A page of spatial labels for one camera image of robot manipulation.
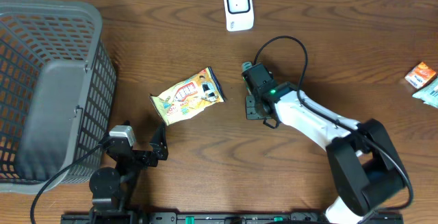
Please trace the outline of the yellow snack bag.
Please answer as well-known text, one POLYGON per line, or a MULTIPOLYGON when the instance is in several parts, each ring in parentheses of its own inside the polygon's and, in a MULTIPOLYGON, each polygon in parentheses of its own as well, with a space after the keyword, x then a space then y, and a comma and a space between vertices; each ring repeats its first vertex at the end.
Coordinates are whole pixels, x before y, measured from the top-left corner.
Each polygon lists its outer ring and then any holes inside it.
POLYGON ((150 100, 166 125, 193 118, 205 108, 225 102, 220 83, 208 66, 150 100))

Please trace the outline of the orange tissue pack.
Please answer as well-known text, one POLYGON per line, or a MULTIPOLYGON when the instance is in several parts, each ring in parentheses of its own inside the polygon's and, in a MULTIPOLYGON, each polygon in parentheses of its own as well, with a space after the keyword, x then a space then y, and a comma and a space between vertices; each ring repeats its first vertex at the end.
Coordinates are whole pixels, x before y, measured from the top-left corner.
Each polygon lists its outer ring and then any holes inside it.
POLYGON ((429 67, 424 62, 420 62, 413 69, 411 69, 404 77, 412 87, 420 89, 424 87, 437 72, 429 67))

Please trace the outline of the teal wet wipes pack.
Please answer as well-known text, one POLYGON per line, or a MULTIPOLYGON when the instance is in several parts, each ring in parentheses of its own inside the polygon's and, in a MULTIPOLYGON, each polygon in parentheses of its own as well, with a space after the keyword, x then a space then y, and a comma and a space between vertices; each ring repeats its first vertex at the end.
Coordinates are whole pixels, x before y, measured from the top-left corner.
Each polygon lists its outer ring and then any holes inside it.
POLYGON ((434 108, 438 107, 438 78, 433 80, 429 85, 422 88, 421 90, 415 92, 412 97, 416 99, 421 99, 425 104, 430 105, 434 108))

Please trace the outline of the blue Listerine mouthwash bottle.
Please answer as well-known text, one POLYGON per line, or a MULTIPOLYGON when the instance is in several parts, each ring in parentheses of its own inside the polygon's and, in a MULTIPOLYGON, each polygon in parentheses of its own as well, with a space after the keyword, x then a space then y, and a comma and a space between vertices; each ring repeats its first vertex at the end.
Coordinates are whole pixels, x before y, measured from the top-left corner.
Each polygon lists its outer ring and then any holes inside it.
POLYGON ((253 63, 252 62, 244 62, 242 64, 242 76, 245 76, 248 74, 248 70, 251 69, 253 67, 253 63))

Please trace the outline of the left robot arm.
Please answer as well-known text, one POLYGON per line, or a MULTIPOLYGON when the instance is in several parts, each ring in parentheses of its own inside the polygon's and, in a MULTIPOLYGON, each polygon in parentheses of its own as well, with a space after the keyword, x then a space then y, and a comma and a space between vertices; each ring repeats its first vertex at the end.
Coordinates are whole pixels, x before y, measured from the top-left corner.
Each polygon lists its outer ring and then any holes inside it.
POLYGON ((135 150, 136 137, 127 121, 112 128, 99 143, 115 167, 103 167, 92 174, 89 188, 92 192, 91 223, 148 223, 143 211, 130 206, 141 171, 156 167, 168 158, 166 124, 158 126, 151 141, 150 151, 135 150))

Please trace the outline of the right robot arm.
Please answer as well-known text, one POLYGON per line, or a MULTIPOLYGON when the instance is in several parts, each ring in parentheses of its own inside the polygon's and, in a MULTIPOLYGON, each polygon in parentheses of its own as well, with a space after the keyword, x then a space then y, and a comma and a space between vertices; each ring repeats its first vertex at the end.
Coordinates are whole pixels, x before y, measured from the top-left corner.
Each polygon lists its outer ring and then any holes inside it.
POLYGON ((402 223, 400 207, 382 203, 407 188, 407 172, 382 123, 340 116, 293 84, 278 84, 262 64, 245 62, 246 118, 274 120, 304 134, 327 154, 338 197, 324 211, 329 223, 402 223))

